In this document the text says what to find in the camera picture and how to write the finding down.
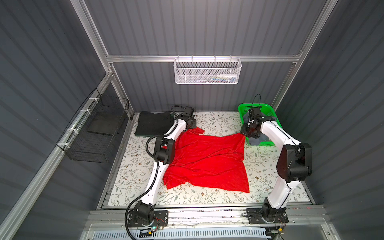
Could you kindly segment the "green plastic laundry basket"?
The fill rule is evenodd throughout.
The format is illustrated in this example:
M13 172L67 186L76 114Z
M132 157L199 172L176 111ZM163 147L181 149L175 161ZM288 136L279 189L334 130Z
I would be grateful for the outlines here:
M244 123L245 116L249 115L248 110L251 108L260 108L260 110L264 116L276 118L276 122L282 128L281 123L280 123L273 107L271 107L268 104L264 104L264 103L261 103L261 104L243 103L243 104L240 104L238 106L238 112L240 114L242 124ZM265 135L261 135L258 139L254 139L254 138L250 139L250 138L246 137L246 143L249 146L259 146L259 147L273 147L275 145Z

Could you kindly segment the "folded black t-shirt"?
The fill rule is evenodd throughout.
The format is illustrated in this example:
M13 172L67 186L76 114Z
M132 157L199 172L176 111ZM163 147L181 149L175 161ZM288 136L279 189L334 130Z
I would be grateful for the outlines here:
M174 124L174 116L170 111L163 113L141 112L135 131L137 137L164 135Z

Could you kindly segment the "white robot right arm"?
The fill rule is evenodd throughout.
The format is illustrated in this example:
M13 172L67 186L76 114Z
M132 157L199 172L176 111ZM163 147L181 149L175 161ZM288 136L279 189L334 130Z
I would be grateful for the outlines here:
M265 223L278 220L287 223L286 206L290 195L300 182L312 174L312 147L290 136L279 126L276 117L264 115L261 108L250 108L248 115L241 134L255 139L263 134L281 151L276 166L277 182L259 212L253 214L251 209L247 210L248 218L250 221L260 218Z

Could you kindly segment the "red t-shirt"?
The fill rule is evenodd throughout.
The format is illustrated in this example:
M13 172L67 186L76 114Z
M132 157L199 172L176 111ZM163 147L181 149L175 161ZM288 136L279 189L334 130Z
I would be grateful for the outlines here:
M246 172L245 136L237 133L224 137L208 136L195 128L176 140L173 162L163 182L167 189L189 183L196 187L249 193Z

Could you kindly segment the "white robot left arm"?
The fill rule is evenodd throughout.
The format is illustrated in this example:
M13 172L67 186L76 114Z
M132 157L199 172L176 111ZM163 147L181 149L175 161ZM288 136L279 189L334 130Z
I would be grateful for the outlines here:
M153 223L159 186L167 168L175 158L176 140L181 133L197 127L194 108L172 106L171 110L174 116L172 127L165 134L154 135L146 142L146 152L154 160L154 166L145 192L127 207L126 220L129 223L145 226Z

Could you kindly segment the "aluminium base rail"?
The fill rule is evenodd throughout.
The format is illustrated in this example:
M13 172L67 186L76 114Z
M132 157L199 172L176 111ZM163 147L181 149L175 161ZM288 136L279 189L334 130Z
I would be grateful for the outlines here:
M203 207L167 209L168 227L211 227L248 225L246 209L252 206L237 207ZM105 228L107 226L124 228L125 210L91 211L85 228ZM286 209L289 225L316 225L330 220L322 205L288 205Z

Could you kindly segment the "grey t-shirt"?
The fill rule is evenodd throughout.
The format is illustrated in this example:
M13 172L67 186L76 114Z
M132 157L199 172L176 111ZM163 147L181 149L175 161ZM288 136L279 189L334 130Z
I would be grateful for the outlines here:
M262 133L261 125L266 121L276 121L277 117L266 116L260 108L251 108L243 116L244 123L241 127L241 134L246 136L251 146L260 146L261 142L266 142L269 138Z

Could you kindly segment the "white spray bottle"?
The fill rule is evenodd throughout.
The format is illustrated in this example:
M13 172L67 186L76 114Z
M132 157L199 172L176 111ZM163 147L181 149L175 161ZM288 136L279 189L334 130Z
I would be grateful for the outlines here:
M216 81L216 82L234 83L238 80L238 75L236 75L236 74L220 74L220 75L216 75L215 77L212 77L212 80Z

